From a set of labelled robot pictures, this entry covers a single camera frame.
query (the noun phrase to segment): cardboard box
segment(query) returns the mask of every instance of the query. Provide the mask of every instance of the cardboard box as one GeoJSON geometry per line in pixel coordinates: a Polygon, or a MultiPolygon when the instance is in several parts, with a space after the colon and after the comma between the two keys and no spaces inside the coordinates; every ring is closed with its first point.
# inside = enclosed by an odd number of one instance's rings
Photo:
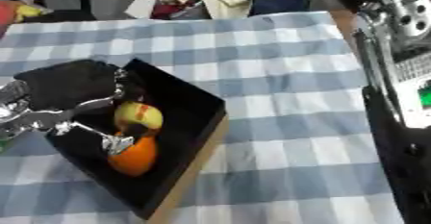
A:
{"type": "MultiPolygon", "coordinates": [[[[159,157],[149,172],[137,178],[116,172],[101,156],[101,138],[89,132],[73,129],[61,137],[47,137],[136,215],[149,223],[164,223],[227,131],[224,101],[145,62],[133,60],[125,69],[143,79],[152,103],[164,114],[164,126],[157,135],[159,157]]],[[[113,113],[109,108],[77,120],[112,132],[113,113]]]]}

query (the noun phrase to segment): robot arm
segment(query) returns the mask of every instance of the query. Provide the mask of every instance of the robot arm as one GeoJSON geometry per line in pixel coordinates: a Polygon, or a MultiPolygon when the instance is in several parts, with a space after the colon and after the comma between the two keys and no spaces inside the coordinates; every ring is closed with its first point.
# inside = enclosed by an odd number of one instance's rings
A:
{"type": "Polygon", "coordinates": [[[431,2],[366,3],[353,33],[368,121],[407,224],[431,223],[431,2]]]}
{"type": "Polygon", "coordinates": [[[100,136],[106,155],[118,158],[148,130],[156,131],[162,126],[162,115],[154,107],[151,117],[133,116],[140,107],[149,107],[142,104],[148,98],[133,73],[111,64],[81,60],[22,72],[13,78],[0,88],[1,140],[34,130],[62,136],[79,128],[100,136]],[[118,134],[106,134],[74,119],[76,115],[113,106],[118,107],[113,117],[118,134]]]}
{"type": "Polygon", "coordinates": [[[393,117],[410,128],[430,126],[426,103],[431,85],[430,0],[366,3],[355,27],[368,83],[382,93],[393,117]]]}

